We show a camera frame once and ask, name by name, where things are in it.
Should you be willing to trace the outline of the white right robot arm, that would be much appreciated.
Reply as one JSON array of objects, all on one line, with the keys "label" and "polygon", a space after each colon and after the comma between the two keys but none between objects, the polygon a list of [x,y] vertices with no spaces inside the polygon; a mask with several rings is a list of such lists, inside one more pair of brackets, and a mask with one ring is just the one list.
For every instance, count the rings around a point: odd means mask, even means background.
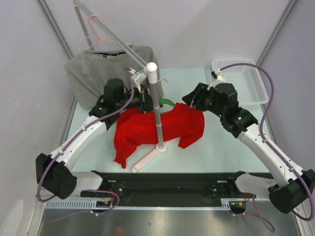
[{"label": "white right robot arm", "polygon": [[273,206],[288,214],[303,203],[315,188],[315,173],[305,171],[290,160],[264,132],[257,119],[241,108],[232,84],[216,86],[199,83],[182,100],[199,111],[209,111],[220,118],[222,127],[245,144],[265,165],[271,179],[239,171],[228,179],[227,192],[232,197],[250,193],[267,198]]}]

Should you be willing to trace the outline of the pink wire hanger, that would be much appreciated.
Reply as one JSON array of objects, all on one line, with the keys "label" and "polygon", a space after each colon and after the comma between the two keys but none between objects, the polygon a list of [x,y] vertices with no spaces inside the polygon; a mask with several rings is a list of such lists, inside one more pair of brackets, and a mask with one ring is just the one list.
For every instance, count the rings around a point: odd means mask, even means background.
[{"label": "pink wire hanger", "polygon": [[92,23],[91,23],[91,21],[92,21],[94,18],[100,18],[104,23],[106,23],[106,20],[105,20],[103,17],[101,17],[101,16],[99,16],[99,15],[97,15],[97,14],[93,14],[93,15],[91,15],[91,16],[88,17],[87,22],[88,22],[89,27],[90,27],[91,30],[93,31],[94,35],[96,36],[96,41],[95,41],[89,48],[87,48],[87,49],[85,50],[85,52],[88,52],[89,50],[92,50],[93,47],[94,47],[98,42],[100,42],[100,41],[102,41],[102,42],[109,42],[109,43],[116,43],[116,41],[114,41],[114,40],[103,39],[103,38],[101,38],[101,37],[99,36],[99,34],[97,33],[97,31],[95,30],[95,28],[92,26]]}]

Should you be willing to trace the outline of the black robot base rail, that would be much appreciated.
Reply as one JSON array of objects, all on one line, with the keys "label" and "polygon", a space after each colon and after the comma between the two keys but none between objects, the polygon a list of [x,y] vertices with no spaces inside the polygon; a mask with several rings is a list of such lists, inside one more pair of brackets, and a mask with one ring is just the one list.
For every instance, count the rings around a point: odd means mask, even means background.
[{"label": "black robot base rail", "polygon": [[96,192],[81,191],[83,198],[111,198],[115,203],[174,204],[201,202],[215,199],[243,199],[252,195],[242,193],[231,185],[232,173],[101,173]]}]

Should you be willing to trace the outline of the green plastic hanger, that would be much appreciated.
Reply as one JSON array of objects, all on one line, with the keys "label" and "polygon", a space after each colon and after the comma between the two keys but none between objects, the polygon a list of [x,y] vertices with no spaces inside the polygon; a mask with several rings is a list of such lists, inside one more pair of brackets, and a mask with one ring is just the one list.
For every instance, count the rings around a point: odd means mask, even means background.
[{"label": "green plastic hanger", "polygon": [[165,108],[161,111],[162,114],[166,114],[170,111],[172,111],[175,107],[176,107],[176,103],[173,102],[172,100],[170,99],[167,99],[167,98],[161,98],[159,100],[159,104],[160,104],[160,108],[162,108],[163,106],[167,105],[167,106],[170,106],[170,108]]}]

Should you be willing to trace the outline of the red t shirt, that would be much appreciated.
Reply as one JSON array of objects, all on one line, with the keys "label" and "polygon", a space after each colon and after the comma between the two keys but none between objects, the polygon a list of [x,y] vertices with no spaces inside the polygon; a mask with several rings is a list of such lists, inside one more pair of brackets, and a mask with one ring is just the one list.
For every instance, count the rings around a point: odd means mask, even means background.
[{"label": "red t shirt", "polygon": [[[162,114],[161,123],[163,139],[169,141],[179,138],[180,148],[187,148],[198,141],[205,129],[203,112],[183,103],[177,103],[171,111]],[[157,143],[154,112],[142,113],[137,108],[128,109],[117,120],[114,161],[125,169],[127,158],[136,151],[138,146]]]}]

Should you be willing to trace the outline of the grey t shirt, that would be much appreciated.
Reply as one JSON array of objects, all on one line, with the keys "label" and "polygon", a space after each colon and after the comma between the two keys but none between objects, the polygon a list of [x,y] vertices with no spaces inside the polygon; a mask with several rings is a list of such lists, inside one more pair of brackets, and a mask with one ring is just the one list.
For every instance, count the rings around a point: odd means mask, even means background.
[{"label": "grey t shirt", "polygon": [[85,110],[90,110],[96,104],[110,79],[119,78],[130,88],[126,68],[136,71],[142,69],[123,50],[81,51],[64,65],[72,91]]}]

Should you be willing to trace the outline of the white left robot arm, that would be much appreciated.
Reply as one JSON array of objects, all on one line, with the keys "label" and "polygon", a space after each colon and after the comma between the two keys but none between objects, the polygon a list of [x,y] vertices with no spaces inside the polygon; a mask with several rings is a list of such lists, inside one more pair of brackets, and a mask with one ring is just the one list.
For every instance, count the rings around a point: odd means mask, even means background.
[{"label": "white left robot arm", "polygon": [[[150,79],[149,88],[132,85],[127,89],[121,79],[110,79],[81,127],[56,150],[48,155],[41,153],[36,158],[37,199],[42,203],[54,197],[66,199],[76,191],[93,191],[100,197],[106,195],[109,185],[101,175],[95,172],[73,174],[75,164],[85,149],[118,120],[123,110],[135,108],[145,115],[154,110],[158,101],[157,80]],[[41,189],[52,197],[42,198]]]}]

